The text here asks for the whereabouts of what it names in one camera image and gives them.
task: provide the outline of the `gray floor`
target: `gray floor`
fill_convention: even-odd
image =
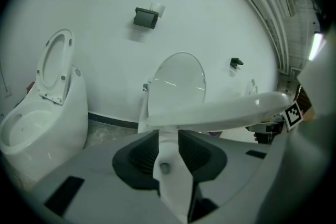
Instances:
[[[107,125],[104,123],[89,120],[88,137],[84,148],[95,145],[102,145],[108,141],[117,140],[119,138],[136,133],[137,130],[135,129]],[[24,191],[30,191],[32,187],[36,184],[35,181],[27,178],[26,176],[18,172],[15,168],[13,168],[4,157],[2,157],[2,164],[10,180],[19,189]]]

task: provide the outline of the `fluorescent light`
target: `fluorescent light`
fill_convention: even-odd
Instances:
[[[314,34],[314,40],[313,40],[313,46],[311,47],[310,55],[309,55],[309,60],[312,61],[317,53],[319,52],[320,45],[323,40],[323,34],[321,33],[315,33]]]

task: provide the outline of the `toilet seat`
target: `toilet seat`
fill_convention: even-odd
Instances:
[[[148,113],[160,114],[204,102],[206,82],[200,62],[191,54],[171,55],[157,69],[149,92]]]
[[[36,84],[40,96],[64,103],[74,48],[75,37],[69,29],[56,32],[48,40],[37,65]]]

